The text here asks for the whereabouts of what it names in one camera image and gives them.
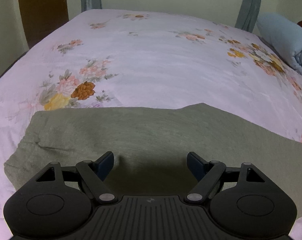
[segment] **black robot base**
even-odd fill
[[[226,167],[190,152],[198,184],[185,197],[116,196],[103,184],[113,165],[112,152],[71,167],[49,163],[4,206],[11,240],[291,239],[294,202],[252,163]],[[237,184],[221,191],[225,182]]]

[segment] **green towel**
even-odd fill
[[[186,166],[194,151],[231,167],[253,163],[302,216],[302,144],[206,104],[36,112],[4,171],[19,189],[49,162],[74,166],[107,151],[115,167],[105,184],[117,194],[186,194],[197,183]]]

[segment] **floral bedsheet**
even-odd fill
[[[302,76],[254,34],[195,17],[107,9],[54,31],[0,79],[0,239],[10,237],[2,208],[14,192],[3,163],[36,111],[197,103],[302,142]]]

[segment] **wooden door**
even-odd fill
[[[68,22],[67,0],[19,0],[29,47]]]

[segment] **light blue blanket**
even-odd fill
[[[257,27],[291,68],[302,75],[302,27],[276,13],[263,13]]]

